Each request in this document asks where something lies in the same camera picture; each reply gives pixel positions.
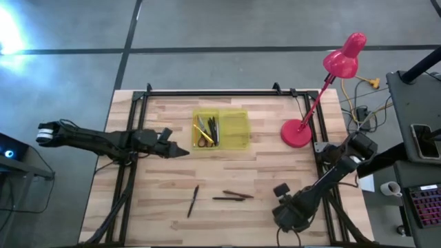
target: yellow plastic tray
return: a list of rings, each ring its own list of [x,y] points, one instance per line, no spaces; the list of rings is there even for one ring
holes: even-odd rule
[[[249,146],[249,121],[248,112],[244,109],[226,108],[201,108],[193,111],[193,122],[198,127],[199,122],[197,116],[200,116],[204,122],[204,126],[209,132],[208,118],[213,116],[219,122],[219,144],[213,147],[199,147],[198,140],[201,133],[192,128],[192,146],[197,150],[213,150],[213,149],[247,149]]]

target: desk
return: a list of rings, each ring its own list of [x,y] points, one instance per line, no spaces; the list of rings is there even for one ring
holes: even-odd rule
[[[116,91],[106,132],[125,130],[133,91]],[[304,101],[300,100],[303,114]],[[248,110],[251,145],[245,151],[193,151],[192,111],[198,107],[242,107]],[[345,122],[335,90],[322,97],[322,111],[330,142],[342,142]],[[272,189],[286,182],[292,193],[317,180],[312,146],[293,149],[280,139],[280,127],[291,118],[301,118],[292,97],[279,96],[150,96],[144,128],[173,131],[190,155],[162,159],[140,159],[136,171],[127,246],[275,246],[277,226],[271,210],[278,205]],[[102,157],[98,167],[109,163]],[[87,240],[103,222],[112,203],[117,166],[107,167],[94,177],[79,241]],[[355,174],[344,181],[353,183]],[[187,211],[195,186],[199,193],[193,212]],[[212,200],[224,189],[254,195],[244,202]],[[372,239],[371,225],[360,189],[340,186],[345,211],[363,234]],[[334,226],[338,228],[335,213]],[[121,213],[114,238],[118,238]],[[300,237],[304,245],[326,245],[323,208]],[[280,234],[281,245],[297,245],[293,233]]]

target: yellow power plug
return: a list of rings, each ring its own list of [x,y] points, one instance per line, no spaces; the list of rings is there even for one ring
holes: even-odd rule
[[[362,78],[361,76],[356,76],[356,78],[368,82],[372,86],[372,88],[374,88],[376,90],[378,90],[378,88],[380,87],[380,79],[379,78],[365,79],[365,78]]]

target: scissors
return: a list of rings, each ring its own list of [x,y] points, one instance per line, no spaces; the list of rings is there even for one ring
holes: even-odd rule
[[[211,138],[211,136],[208,134],[207,129],[205,129],[204,122],[202,121],[202,118],[198,116],[198,122],[199,127],[201,127],[202,132],[204,132],[208,137]],[[198,146],[199,147],[213,147],[213,143],[209,142],[204,135],[201,135],[201,137],[198,140]]]

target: white mug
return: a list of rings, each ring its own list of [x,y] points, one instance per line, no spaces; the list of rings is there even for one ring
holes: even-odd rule
[[[397,196],[397,197],[402,196],[401,187],[399,184],[397,184],[397,182],[391,181],[391,182],[383,183],[380,186],[380,190],[385,196]]]

